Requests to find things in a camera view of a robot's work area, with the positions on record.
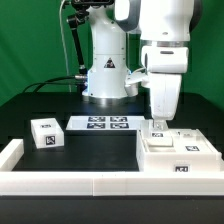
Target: white platform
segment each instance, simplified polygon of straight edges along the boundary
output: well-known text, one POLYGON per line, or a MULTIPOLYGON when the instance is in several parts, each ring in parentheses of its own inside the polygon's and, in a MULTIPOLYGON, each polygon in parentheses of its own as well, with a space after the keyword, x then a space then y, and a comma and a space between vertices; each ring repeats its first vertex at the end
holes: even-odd
POLYGON ((141 132, 138 130, 137 148, 139 144, 142 144, 140 146, 142 148, 137 150, 143 150, 144 155, 141 157, 143 166, 141 166, 141 159, 137 158, 138 162, 140 161, 140 170, 144 172, 4 172, 1 170, 0 195, 224 196, 221 154, 204 137, 198 135, 200 132, 193 131, 192 133, 197 133, 197 135, 192 134, 192 136, 188 132, 189 130, 171 130, 170 136, 174 136, 172 145, 165 146, 170 144, 170 140, 165 140, 163 149, 168 148, 169 150, 161 152, 157 140, 149 140, 147 143, 147 145, 157 146, 144 148, 145 143, 139 143, 142 142, 140 139, 144 140, 141 136, 142 129, 141 132), (187 145, 184 143, 183 147, 178 148, 178 141, 181 138, 186 140, 182 142, 187 142, 187 145), (195 143, 195 140, 200 151, 188 151, 186 146, 195 146, 188 144, 189 142, 195 143), (156 170, 149 168, 151 160, 154 160, 152 164, 156 170), (175 164, 180 167, 187 165, 189 169, 187 172, 185 169, 176 170, 175 164))

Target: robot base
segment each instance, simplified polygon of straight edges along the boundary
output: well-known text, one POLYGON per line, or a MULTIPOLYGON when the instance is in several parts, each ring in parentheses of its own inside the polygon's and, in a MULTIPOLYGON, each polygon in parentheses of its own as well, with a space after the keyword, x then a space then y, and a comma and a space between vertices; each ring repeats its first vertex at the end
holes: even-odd
POLYGON ((135 102, 136 97, 123 97, 123 98, 98 98, 87 95, 82 95, 82 100, 89 103, 95 103, 99 105, 123 105, 126 103, 135 102))
POLYGON ((221 153, 199 130, 153 127, 141 122, 137 130, 137 161, 143 172, 220 172, 221 153))

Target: green wall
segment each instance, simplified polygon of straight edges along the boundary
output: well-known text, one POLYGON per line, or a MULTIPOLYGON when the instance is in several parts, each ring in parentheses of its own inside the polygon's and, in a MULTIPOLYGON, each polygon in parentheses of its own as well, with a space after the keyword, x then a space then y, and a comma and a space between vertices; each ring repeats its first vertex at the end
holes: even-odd
MULTIPOLYGON (((0 105, 26 86, 65 76, 58 11, 60 0, 0 0, 0 105)), ((182 90, 203 95, 224 110, 224 2, 203 0, 203 17, 192 32, 190 66, 182 90)), ((73 9, 63 12, 64 21, 73 9)), ((77 73, 76 53, 64 22, 71 74, 77 73)), ((79 30, 86 64, 92 61, 88 24, 79 30)), ((138 67, 138 40, 130 39, 128 66, 138 67)), ((48 86, 45 91, 68 91, 48 86)))

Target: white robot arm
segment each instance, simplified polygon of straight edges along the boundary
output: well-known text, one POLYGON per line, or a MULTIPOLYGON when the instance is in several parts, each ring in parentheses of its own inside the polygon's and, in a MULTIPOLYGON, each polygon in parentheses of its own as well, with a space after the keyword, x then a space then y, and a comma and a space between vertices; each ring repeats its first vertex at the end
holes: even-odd
POLYGON ((198 0, 115 1, 118 25, 126 32, 136 28, 141 32, 141 63, 146 69, 146 74, 132 74, 126 84, 142 81, 150 87, 154 120, 172 120, 175 115, 181 74, 188 67, 185 43, 200 14, 198 0))

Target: robot logo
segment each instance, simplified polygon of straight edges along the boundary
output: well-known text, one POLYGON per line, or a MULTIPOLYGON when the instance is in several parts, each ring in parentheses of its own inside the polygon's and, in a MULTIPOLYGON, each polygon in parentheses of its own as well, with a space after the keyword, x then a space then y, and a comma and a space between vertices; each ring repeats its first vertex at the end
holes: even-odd
POLYGON ((111 58, 107 60, 107 63, 105 64, 104 68, 115 68, 114 62, 111 58))

